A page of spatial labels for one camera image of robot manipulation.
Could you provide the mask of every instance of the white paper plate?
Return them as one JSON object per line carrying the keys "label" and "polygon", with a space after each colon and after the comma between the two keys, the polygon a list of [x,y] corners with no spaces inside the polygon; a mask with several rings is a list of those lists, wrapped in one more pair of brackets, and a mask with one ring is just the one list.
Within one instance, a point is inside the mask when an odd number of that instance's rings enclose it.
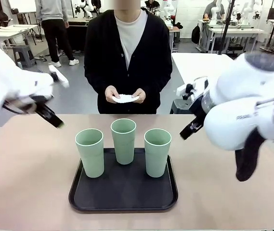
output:
{"label": "white paper plate", "polygon": [[140,98],[139,96],[137,96],[136,98],[133,98],[131,95],[122,95],[122,94],[119,96],[120,96],[119,99],[114,96],[112,97],[112,99],[117,103],[131,103]]}

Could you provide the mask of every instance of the cup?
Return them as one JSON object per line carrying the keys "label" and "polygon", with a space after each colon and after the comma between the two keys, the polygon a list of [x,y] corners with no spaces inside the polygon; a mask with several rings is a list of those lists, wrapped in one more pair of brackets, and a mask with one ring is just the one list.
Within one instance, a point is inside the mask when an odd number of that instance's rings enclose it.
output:
{"label": "cup", "polygon": [[118,119],[111,124],[117,161],[128,165],[133,161],[136,123],[131,119]]}
{"label": "cup", "polygon": [[86,129],[75,138],[85,174],[97,178],[104,173],[104,135],[97,129]]}
{"label": "cup", "polygon": [[146,172],[153,178],[164,175],[171,134],[163,129],[152,129],[144,135]]}

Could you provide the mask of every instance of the white sneaker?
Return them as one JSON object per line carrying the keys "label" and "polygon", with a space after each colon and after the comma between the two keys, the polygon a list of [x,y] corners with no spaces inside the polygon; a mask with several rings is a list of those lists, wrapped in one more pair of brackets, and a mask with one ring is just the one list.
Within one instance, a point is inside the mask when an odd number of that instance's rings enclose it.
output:
{"label": "white sneaker", "polygon": [[55,62],[51,62],[51,63],[48,63],[49,65],[53,65],[53,66],[55,66],[55,67],[61,67],[62,66],[62,64],[60,63],[60,62],[57,62],[57,63],[55,63]]}
{"label": "white sneaker", "polygon": [[79,64],[79,60],[78,59],[74,59],[74,60],[69,61],[69,65],[71,65],[71,66],[74,66],[76,64]]}

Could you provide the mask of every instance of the white t-shirt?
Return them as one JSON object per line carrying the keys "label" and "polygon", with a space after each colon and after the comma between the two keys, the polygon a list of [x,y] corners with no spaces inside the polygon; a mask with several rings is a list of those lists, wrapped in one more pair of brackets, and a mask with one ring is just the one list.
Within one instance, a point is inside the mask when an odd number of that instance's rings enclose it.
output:
{"label": "white t-shirt", "polygon": [[136,21],[132,23],[124,23],[120,21],[117,17],[116,21],[119,37],[121,39],[122,47],[126,58],[126,66],[128,69],[131,56],[137,48],[143,35],[147,21],[147,13],[141,10],[139,17],[136,19]]}

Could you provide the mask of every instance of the person in gray shirt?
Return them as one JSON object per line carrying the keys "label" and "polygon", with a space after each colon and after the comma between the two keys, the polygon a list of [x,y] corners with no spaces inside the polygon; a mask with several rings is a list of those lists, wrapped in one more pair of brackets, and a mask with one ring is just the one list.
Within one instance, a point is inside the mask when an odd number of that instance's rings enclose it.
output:
{"label": "person in gray shirt", "polygon": [[61,63],[56,47],[57,42],[63,46],[64,52],[69,59],[69,65],[74,66],[79,60],[74,58],[69,44],[67,28],[68,13],[65,0],[35,0],[36,18],[41,23],[45,32],[51,57],[50,65],[60,67]]}
{"label": "person in gray shirt", "polygon": [[[204,11],[204,19],[211,19],[212,18],[212,8],[213,7],[216,7],[216,2],[217,0],[214,0],[213,2],[211,2],[205,9]],[[224,12],[224,7],[222,5],[222,9],[220,10],[219,13],[217,13],[217,19],[218,20],[221,20],[221,19],[224,19],[224,15],[225,15],[225,12]]]}

